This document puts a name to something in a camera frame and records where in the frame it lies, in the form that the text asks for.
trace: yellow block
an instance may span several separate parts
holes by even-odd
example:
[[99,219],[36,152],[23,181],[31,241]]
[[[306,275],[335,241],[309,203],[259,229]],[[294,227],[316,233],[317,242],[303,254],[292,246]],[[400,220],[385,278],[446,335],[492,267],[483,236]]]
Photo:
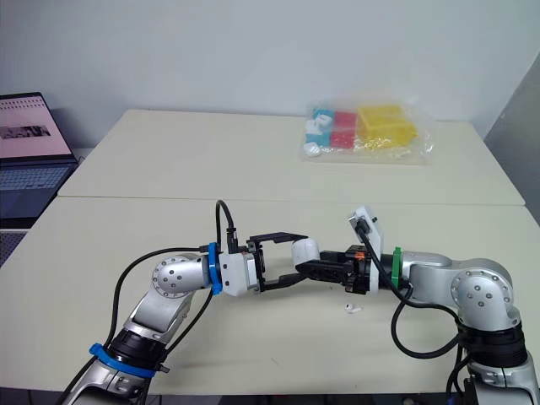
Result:
[[357,132],[368,149],[407,146],[418,136],[399,105],[360,107],[358,116]]

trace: plastic bag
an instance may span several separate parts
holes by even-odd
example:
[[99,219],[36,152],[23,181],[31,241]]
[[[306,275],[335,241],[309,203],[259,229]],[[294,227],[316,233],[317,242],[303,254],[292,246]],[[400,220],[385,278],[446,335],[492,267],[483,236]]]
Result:
[[333,101],[309,109],[300,155],[329,163],[424,165],[435,122],[395,100]]

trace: blue ring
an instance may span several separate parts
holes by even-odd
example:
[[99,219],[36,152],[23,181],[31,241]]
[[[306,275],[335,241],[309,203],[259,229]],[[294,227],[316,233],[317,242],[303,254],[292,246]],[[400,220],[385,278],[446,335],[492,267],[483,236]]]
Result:
[[220,277],[218,275],[218,245],[212,242],[208,245],[208,270],[210,271],[210,279],[212,280],[212,294],[218,295],[223,290]]
[[89,351],[90,354],[97,357],[101,363],[108,365],[112,369],[131,375],[136,375],[137,377],[141,378],[152,378],[155,376],[155,370],[139,369],[138,367],[133,367],[132,365],[110,358],[109,354],[107,354],[107,352],[103,349],[103,346],[101,346],[99,343],[94,343]]

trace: table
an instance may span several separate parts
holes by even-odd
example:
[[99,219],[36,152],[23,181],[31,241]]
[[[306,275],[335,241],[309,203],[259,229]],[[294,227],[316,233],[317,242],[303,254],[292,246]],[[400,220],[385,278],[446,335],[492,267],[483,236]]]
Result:
[[[231,202],[240,238],[272,231],[310,235],[321,249],[356,242],[346,221],[357,204]],[[535,251],[540,229],[524,207],[374,204],[386,251],[488,257],[514,279],[527,347],[540,359]],[[213,202],[155,198],[57,198],[0,271],[0,386],[61,390],[105,338],[116,278],[134,258],[167,246],[214,240]],[[290,272],[288,244],[265,245],[270,274]],[[159,260],[136,267],[121,295],[120,320],[149,287]],[[190,318],[206,292],[196,294]],[[347,314],[347,303],[363,310]],[[168,358],[163,394],[441,392],[453,354],[415,360],[390,337],[397,305],[304,281],[240,298],[214,298]],[[455,333],[434,310],[405,310],[398,331],[411,348],[439,347]]]
[[304,118],[127,111],[60,190],[70,197],[523,205],[465,122],[427,166],[301,161]]

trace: laptop screen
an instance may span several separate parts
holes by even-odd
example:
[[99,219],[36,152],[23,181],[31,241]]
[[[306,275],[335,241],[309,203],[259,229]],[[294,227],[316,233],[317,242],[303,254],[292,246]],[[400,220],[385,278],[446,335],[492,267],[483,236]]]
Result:
[[0,159],[71,154],[40,94],[0,98]]

